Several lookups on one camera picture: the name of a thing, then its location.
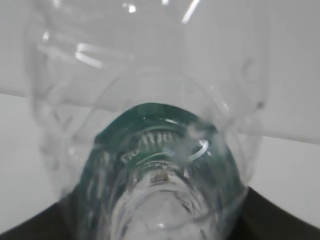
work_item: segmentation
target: green label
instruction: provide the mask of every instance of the green label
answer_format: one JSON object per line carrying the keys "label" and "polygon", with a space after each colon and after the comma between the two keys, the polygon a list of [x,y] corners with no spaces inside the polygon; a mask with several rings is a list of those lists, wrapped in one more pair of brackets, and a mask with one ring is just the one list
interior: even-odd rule
{"label": "green label", "polygon": [[[200,138],[194,130],[201,133]],[[138,105],[114,120],[94,141],[78,186],[80,239],[95,239],[101,214],[106,216],[104,224],[110,224],[108,216],[126,190],[131,171],[162,160],[194,175],[216,211],[245,191],[233,156],[213,125],[175,106]],[[227,225],[232,214],[221,214],[222,224]]]}

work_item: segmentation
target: plastic bottle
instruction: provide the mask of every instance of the plastic bottle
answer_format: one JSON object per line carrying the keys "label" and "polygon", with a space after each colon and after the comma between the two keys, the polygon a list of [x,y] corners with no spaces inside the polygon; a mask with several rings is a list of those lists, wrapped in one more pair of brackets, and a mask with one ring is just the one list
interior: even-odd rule
{"label": "plastic bottle", "polygon": [[225,239],[253,174],[267,95],[261,2],[32,4],[31,106],[76,238]]}

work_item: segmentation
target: bottle mouth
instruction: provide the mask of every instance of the bottle mouth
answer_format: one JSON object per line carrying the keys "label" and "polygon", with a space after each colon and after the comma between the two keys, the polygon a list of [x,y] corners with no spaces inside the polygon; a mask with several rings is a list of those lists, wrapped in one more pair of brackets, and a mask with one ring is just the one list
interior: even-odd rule
{"label": "bottle mouth", "polygon": [[149,166],[151,170],[140,179],[139,171],[143,167],[131,176],[130,186],[112,212],[112,240],[160,240],[168,239],[168,236],[207,239],[205,236],[212,228],[213,215],[204,195],[191,182],[186,170],[163,166],[163,162],[154,162]]}

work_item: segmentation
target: dark table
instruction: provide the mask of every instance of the dark table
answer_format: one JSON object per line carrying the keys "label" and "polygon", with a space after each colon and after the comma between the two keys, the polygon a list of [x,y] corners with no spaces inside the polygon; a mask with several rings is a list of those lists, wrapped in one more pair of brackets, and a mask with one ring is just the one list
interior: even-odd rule
{"label": "dark table", "polygon": [[[73,240],[57,204],[0,235],[0,240]],[[281,210],[253,189],[228,240],[320,240],[320,230]]]}

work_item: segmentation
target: white surface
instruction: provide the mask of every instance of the white surface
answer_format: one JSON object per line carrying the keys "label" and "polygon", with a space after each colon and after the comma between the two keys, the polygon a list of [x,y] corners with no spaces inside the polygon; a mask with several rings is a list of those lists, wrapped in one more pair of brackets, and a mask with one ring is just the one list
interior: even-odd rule
{"label": "white surface", "polygon": [[0,233],[55,202],[28,101],[0,94]]}
{"label": "white surface", "polygon": [[320,228],[320,145],[264,137],[251,186]]}
{"label": "white surface", "polygon": [[268,136],[320,143],[320,1],[266,0],[271,25]]}
{"label": "white surface", "polygon": [[[22,0],[0,0],[0,93],[20,95]],[[320,143],[320,1],[266,0],[271,22],[271,91],[265,134]],[[55,201],[24,98],[0,95],[0,232]],[[320,227],[318,145],[265,137],[252,186]]]}

